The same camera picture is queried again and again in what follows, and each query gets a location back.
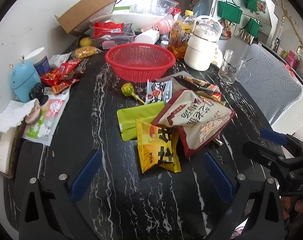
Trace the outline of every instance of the black marble table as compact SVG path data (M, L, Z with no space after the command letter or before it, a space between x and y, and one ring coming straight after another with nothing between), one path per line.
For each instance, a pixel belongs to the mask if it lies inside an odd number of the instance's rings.
M221 82L214 65L198 72L177 61L166 75L182 70L219 85L224 95L222 100L236 112L221 134L224 144L212 149L221 162L235 173L265 180L269 170L243 156L243 143L252 139L279 152L282 150L260 138L259 131L271 127L253 99L239 83ZM97 148L102 153L101 167L77 207L100 239L202 239L228 208L203 167L203 153L208 148L186 159L179 142L182 172L153 167L142 174L137 141L123 142L119 131L116 111L139 105L135 99L122 95L123 83L105 62L104 53L87 59L85 75L71 89L51 146L31 146L30 152L38 147L34 155L38 161L22 162L18 169L33 167L30 177L38 176L40 180L58 178L81 162L92 148ZM134 87L144 98L146 84L134 84ZM24 187L15 189L14 184L5 180L5 206L8 220L19 229L18 203Z

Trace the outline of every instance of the blue gripper pad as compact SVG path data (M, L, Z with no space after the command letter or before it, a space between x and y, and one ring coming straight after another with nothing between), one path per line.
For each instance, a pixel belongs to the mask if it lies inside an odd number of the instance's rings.
M273 143L276 143L280 146L287 144L287 139L285 135L277 133L266 128L260 130L260 137L266 140L269 140Z
M203 163L221 199L231 203L234 200L233 185L223 170L208 152L204 154Z
M70 198L74 203L84 197L90 183L99 170L100 164L101 154L99 151L95 151L71 185Z

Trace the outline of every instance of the glass cup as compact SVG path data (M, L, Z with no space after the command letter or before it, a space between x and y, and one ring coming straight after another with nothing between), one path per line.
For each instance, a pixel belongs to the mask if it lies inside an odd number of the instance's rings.
M235 54L232 50L227 49L225 52L224 60L222 66L218 71L218 76L222 81L233 84L235 80L238 82L246 82L250 79L251 73L249 73L249 77L246 80L239 80L238 76L240 72L246 67L246 60L237 54Z

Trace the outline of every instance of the lollipop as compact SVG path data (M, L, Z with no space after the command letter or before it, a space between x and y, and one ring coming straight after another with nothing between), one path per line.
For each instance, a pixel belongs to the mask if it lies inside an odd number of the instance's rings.
M140 101L143 105L145 104L144 101L142 101L138 95L136 95L133 91L133 84L132 83L125 83L121 86L122 93L127 96L133 96L136 100Z

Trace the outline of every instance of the pink box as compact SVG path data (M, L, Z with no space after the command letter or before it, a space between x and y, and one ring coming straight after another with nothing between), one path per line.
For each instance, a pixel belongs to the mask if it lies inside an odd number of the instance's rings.
M290 65L293 69L296 70L298 63L299 63L299 59L296 56L296 54L290 50L290 52L288 53L288 55L286 57L286 62L288 63L288 65Z

